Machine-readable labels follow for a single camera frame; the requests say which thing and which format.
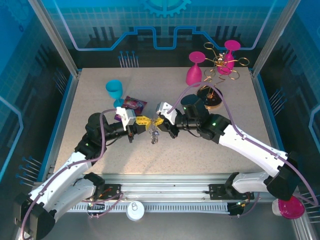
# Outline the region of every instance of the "pink wine glass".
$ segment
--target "pink wine glass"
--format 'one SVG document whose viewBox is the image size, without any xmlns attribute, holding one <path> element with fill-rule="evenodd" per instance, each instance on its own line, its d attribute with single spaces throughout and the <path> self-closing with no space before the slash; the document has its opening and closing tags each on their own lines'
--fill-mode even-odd
<svg viewBox="0 0 320 240">
<path fill-rule="evenodd" d="M 235 66 L 235 62 L 233 61 L 235 58 L 232 56 L 232 52 L 239 50 L 241 45 L 235 40 L 228 40 L 224 43 L 224 46 L 226 49 L 228 49 L 227 54 L 224 56 L 224 62 L 227 64 L 226 67 L 218 66 L 217 70 L 221 75 L 229 75 Z"/>
<path fill-rule="evenodd" d="M 186 84 L 190 86 L 202 81 L 202 71 L 198 64 L 204 62 L 206 60 L 206 56 L 200 51 L 194 51 L 190 53 L 189 59 L 194 63 L 194 66 L 190 67 L 190 69 L 188 70 L 185 79 Z"/>
</svg>

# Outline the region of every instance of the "blue plastic cup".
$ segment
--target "blue plastic cup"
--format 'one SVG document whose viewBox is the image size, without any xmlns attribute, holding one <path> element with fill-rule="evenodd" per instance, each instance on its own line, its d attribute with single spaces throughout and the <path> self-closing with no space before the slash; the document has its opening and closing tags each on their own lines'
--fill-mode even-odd
<svg viewBox="0 0 320 240">
<path fill-rule="evenodd" d="M 117 79 L 111 80 L 107 82 L 107 84 L 105 85 L 105 89 L 109 93 L 110 97 L 115 99 L 113 106 L 115 108 L 121 107 L 124 103 L 124 100 L 121 99 L 123 94 L 122 83 Z"/>
</svg>

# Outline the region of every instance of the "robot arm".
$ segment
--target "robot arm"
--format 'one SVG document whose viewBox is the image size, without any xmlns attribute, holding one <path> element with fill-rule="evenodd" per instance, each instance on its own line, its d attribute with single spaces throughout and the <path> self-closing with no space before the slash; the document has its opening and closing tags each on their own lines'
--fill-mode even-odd
<svg viewBox="0 0 320 240">
<path fill-rule="evenodd" d="M 136 116 L 132 109 L 119 107 L 116 113 L 121 116 L 121 122 L 109 125 L 106 117 L 102 117 L 106 141 L 128 136 L 129 142 L 131 143 L 135 134 L 141 134 L 146 131 L 146 126 L 136 123 Z M 24 231 L 31 235 L 34 240 L 44 238 L 54 227 L 56 221 L 74 205 L 88 198 L 96 201 L 105 190 L 105 181 L 103 178 L 92 172 L 86 174 L 82 179 L 78 179 L 80 175 L 91 168 L 95 162 L 88 161 L 69 166 L 70 164 L 83 160 L 95 159 L 101 154 L 102 135 L 100 113 L 94 113 L 89 117 L 85 129 L 86 134 L 82 137 L 82 140 L 66 163 L 48 180 L 32 190 L 28 195 L 20 193 L 14 200 L 14 221 L 16 225 L 21 227 L 30 204 L 36 199 L 39 193 L 42 193 L 46 183 L 51 181 L 55 176 L 47 189 L 36 201 L 29 215 L 29 221 L 27 221 L 24 228 Z M 67 169 L 58 174 L 61 169 L 65 167 L 67 167 Z"/>
<path fill-rule="evenodd" d="M 203 101 L 194 94 L 185 96 L 180 103 L 184 114 L 177 109 L 168 113 L 172 106 L 167 102 L 158 104 L 156 112 L 163 121 L 157 124 L 157 127 L 161 131 L 168 132 L 172 138 L 176 138 L 179 130 L 196 130 L 202 138 L 235 150 L 264 170 L 264 172 L 248 174 L 234 172 L 224 185 L 225 191 L 231 197 L 238 193 L 269 192 L 274 197 L 285 201 L 291 198 L 300 179 L 278 157 L 281 156 L 297 166 L 298 158 L 295 153 L 287 154 L 274 149 L 238 128 L 243 134 L 243 137 L 240 137 L 229 119 L 219 114 L 210 114 Z M 245 138 L 274 152 L 276 157 Z"/>
</svg>

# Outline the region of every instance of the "beige tabletop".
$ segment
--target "beige tabletop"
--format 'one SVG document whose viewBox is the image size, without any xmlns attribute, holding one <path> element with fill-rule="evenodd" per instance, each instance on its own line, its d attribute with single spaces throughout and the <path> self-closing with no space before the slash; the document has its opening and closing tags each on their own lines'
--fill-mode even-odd
<svg viewBox="0 0 320 240">
<path fill-rule="evenodd" d="M 70 157 L 84 135 L 88 117 L 113 108 L 114 99 L 106 91 L 106 83 L 119 79 L 123 97 L 147 102 L 142 114 L 152 118 L 158 103 L 173 105 L 187 87 L 188 67 L 156 68 L 84 68 L 79 79 L 72 108 L 62 139 L 55 171 Z M 257 96 L 247 67 L 238 67 L 237 80 L 228 79 L 217 85 L 228 104 L 234 121 L 243 131 L 270 144 Z M 228 118 L 223 106 L 211 110 Z M 108 123 L 114 123 L 114 113 L 107 113 Z M 172 139 L 160 132 L 159 142 L 151 144 L 149 132 L 135 135 L 133 143 L 127 137 L 107 148 L 103 158 L 88 172 L 97 174 L 228 174 L 256 172 L 261 168 L 237 152 L 181 131 Z"/>
</svg>

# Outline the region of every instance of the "speckled surface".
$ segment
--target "speckled surface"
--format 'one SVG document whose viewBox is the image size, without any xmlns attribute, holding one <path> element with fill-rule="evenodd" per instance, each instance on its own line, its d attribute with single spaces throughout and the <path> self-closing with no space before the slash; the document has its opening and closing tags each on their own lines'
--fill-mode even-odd
<svg viewBox="0 0 320 240">
<path fill-rule="evenodd" d="M 188 67 L 166 68 L 85 68 L 82 70 L 75 93 L 61 148 L 55 165 L 57 170 L 70 157 L 85 133 L 88 117 L 113 108 L 105 85 L 119 79 L 123 97 L 130 96 L 148 102 L 143 115 L 152 118 L 156 106 L 164 101 L 173 105 L 187 87 Z M 237 80 L 228 79 L 217 85 L 231 110 L 235 123 L 260 141 L 270 144 L 261 110 L 246 67 L 238 67 Z M 198 88 L 191 89 L 190 94 Z M 228 117 L 224 107 L 211 110 Z M 115 122 L 114 114 L 106 115 L 108 122 Z M 261 168 L 237 152 L 212 141 L 195 138 L 181 131 L 172 139 L 160 132 L 159 142 L 151 144 L 149 132 L 134 136 L 133 143 L 123 137 L 107 148 L 103 158 L 88 172 L 113 174 L 221 174 L 256 172 Z"/>
</svg>

